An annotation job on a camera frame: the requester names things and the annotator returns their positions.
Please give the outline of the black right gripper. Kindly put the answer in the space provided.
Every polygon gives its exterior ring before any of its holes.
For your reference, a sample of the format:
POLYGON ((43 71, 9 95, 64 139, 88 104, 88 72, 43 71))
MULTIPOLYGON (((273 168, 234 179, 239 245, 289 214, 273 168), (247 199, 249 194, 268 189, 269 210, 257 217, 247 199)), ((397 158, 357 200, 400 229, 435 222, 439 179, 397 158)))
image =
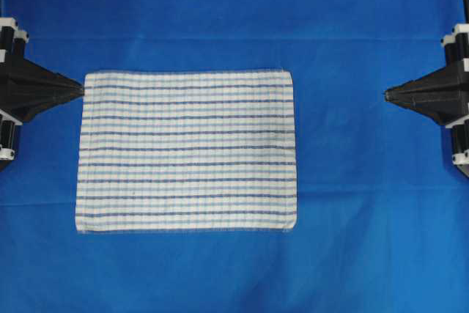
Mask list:
POLYGON ((432 119, 451 132, 451 161, 468 177, 468 24, 458 23, 441 45, 446 66, 385 91, 385 100, 432 119))

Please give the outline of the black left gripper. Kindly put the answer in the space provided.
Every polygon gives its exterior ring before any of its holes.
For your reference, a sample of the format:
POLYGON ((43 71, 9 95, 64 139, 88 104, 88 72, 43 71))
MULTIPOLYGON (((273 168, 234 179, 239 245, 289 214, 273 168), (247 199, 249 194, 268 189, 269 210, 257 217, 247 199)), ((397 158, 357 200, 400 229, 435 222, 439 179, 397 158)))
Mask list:
POLYGON ((15 18, 1 17, 1 171, 15 160, 16 136, 23 122, 84 96, 84 87, 77 81, 24 59, 28 42, 28 32, 15 18), (7 106, 12 99, 11 59, 16 57, 20 58, 20 92, 35 93, 21 99, 21 120, 7 106))

